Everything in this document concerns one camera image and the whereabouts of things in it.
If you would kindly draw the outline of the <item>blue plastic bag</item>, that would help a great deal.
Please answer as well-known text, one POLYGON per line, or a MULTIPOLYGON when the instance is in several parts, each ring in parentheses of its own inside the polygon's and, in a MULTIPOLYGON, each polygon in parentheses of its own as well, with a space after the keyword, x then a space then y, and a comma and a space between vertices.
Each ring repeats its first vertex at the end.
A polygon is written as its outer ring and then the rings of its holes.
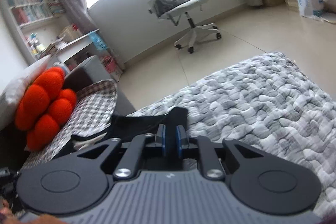
POLYGON ((97 34, 96 31, 91 31, 88 33, 89 38, 92 40, 93 44, 95 45, 96 49, 99 51, 107 50, 108 47, 105 44, 104 40, 97 34))

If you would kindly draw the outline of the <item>grey checkered sofa blanket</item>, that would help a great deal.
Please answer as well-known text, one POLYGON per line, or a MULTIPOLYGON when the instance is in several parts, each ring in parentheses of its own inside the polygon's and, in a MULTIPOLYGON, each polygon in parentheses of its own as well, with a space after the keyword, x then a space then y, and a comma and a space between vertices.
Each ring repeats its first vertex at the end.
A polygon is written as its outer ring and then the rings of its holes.
POLYGON ((33 152, 21 170, 53 159, 72 135, 89 137, 108 124, 117 103, 117 83, 104 80, 93 83, 77 92, 77 105, 65 126, 42 151, 33 152))

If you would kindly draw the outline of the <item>white pillow with text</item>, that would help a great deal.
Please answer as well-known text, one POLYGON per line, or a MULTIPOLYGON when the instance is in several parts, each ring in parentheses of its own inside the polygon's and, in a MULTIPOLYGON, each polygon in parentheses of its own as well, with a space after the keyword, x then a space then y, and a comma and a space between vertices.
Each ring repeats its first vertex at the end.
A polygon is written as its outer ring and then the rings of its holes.
POLYGON ((46 55, 40 60, 24 69, 12 79, 1 94, 1 130, 12 120, 19 102, 23 98, 26 89, 38 76, 40 76, 49 63, 51 56, 46 55))

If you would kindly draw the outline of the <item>white bookshelf desk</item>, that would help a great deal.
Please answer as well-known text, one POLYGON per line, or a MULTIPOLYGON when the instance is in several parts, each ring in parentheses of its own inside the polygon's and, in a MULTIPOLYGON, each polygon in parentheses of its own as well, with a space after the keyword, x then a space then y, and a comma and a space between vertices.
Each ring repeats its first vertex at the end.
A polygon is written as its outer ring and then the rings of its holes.
MULTIPOLYGON (((71 71, 88 57, 97 56, 110 76, 115 81, 120 79, 122 69, 108 44, 104 41, 107 50, 97 50, 89 32, 84 34, 76 24, 69 22, 58 0, 1 0, 1 12, 29 64, 50 55, 51 63, 71 71)), ((98 29, 93 31, 103 39, 98 29)))

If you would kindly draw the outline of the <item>beige and black fleece garment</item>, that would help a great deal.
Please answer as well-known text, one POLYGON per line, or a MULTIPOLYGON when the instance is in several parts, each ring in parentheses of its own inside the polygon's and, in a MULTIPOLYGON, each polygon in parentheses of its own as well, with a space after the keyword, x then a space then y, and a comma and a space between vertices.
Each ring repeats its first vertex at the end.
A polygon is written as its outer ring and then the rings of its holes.
POLYGON ((137 135, 159 134, 159 126, 165 126, 165 141, 163 149, 163 160, 159 156, 151 161, 150 158, 144 160, 144 170, 192 170, 195 168, 196 161, 192 159, 179 160, 175 147, 176 129, 183 126, 187 135, 188 110, 182 107, 175 107, 167 114, 156 116, 123 117, 118 115, 111 116, 111 124, 89 137, 72 135, 67 143, 70 151, 76 152, 96 143, 107 139, 119 138, 122 143, 129 143, 137 135))

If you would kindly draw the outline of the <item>orange flower-shaped cushion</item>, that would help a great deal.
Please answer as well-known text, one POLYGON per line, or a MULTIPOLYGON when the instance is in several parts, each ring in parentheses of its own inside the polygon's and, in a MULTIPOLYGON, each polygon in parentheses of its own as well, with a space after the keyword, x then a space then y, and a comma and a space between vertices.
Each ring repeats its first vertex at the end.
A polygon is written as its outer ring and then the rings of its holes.
POLYGON ((77 96, 63 89, 64 70, 52 67, 41 73, 25 91, 14 117, 15 127, 26 133, 26 150, 41 151, 68 122, 77 96))

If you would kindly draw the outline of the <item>grey patterned quilt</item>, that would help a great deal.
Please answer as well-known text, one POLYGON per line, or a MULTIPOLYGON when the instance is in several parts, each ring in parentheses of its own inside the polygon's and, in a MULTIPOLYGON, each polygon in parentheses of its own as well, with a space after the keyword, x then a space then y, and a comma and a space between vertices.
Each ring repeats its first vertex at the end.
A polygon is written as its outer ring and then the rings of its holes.
POLYGON ((335 212, 335 101, 280 52, 219 70, 137 110, 154 116, 188 111, 188 132, 232 138, 311 169, 322 184, 314 208, 335 212))

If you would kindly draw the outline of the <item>dark grey sofa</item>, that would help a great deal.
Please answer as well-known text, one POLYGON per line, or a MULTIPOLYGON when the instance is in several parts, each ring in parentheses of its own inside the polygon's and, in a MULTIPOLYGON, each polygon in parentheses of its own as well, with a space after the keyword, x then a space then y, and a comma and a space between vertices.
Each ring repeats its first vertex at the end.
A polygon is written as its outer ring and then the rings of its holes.
MULTIPOLYGON (((83 88, 104 80, 113 80, 96 56, 92 56, 83 61, 68 74, 64 81, 64 88, 71 89, 76 93, 83 88)), ((112 115, 126 116, 135 112, 134 106, 117 87, 117 103, 112 115)), ((21 170, 23 164, 30 156, 31 152, 25 149, 26 134, 19 131, 14 122, 10 122, 1 130, 1 167, 11 170, 21 170)), ((65 146, 55 156, 58 157, 65 151, 65 146)))

